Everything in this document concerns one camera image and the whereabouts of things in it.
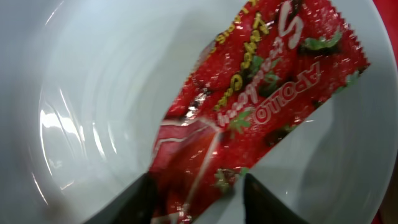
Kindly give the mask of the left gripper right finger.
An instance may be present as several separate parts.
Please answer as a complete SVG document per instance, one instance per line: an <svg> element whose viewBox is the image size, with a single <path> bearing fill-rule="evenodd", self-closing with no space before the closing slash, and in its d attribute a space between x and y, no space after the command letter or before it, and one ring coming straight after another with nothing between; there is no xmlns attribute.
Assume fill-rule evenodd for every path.
<svg viewBox="0 0 398 224"><path fill-rule="evenodd" d="M246 224L308 224L252 174L245 175L243 196Z"/></svg>

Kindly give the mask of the light blue plate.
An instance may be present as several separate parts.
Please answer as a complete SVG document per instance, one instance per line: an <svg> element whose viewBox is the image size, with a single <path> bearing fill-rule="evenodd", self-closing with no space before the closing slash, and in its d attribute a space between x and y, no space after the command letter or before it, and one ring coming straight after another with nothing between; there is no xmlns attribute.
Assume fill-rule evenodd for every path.
<svg viewBox="0 0 398 224"><path fill-rule="evenodd" d="M334 1L370 67L251 170L310 223L369 223L397 157L397 68L371 1ZM83 223L143 174L242 1L2 1L1 222Z"/></svg>

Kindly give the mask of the red snack wrapper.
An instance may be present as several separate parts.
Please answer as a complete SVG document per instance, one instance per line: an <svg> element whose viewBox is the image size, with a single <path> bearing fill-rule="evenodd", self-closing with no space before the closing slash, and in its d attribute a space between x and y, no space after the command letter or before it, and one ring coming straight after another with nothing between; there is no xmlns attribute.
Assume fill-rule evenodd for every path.
<svg viewBox="0 0 398 224"><path fill-rule="evenodd" d="M154 142L153 223L191 223L368 68L329 0L248 1L203 51Z"/></svg>

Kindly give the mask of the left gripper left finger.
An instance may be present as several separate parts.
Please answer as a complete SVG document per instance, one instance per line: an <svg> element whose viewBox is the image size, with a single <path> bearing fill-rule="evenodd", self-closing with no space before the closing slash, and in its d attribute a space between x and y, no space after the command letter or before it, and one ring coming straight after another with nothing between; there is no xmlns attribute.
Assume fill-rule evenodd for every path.
<svg viewBox="0 0 398 224"><path fill-rule="evenodd" d="M156 202L156 182L145 173L85 224L149 224Z"/></svg>

